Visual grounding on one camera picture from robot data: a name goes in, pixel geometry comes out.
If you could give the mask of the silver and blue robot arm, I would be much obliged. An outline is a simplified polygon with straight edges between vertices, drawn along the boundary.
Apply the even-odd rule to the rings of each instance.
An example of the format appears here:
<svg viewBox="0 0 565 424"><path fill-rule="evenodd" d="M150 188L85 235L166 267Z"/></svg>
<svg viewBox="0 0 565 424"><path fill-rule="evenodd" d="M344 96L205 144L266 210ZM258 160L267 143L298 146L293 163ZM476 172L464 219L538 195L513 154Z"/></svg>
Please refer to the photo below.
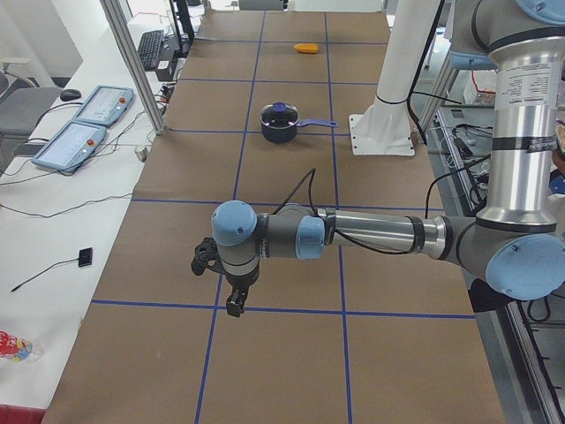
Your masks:
<svg viewBox="0 0 565 424"><path fill-rule="evenodd" d="M260 261L317 259L351 244L388 255L448 261L516 300L540 299L564 281L564 244L546 203L564 59L561 1L459 1L451 42L456 68L497 72L486 205L472 218L388 216L303 207L284 201L258 214L227 201L212 234L194 250L192 271L231 285L227 311L240 316Z"/></svg>

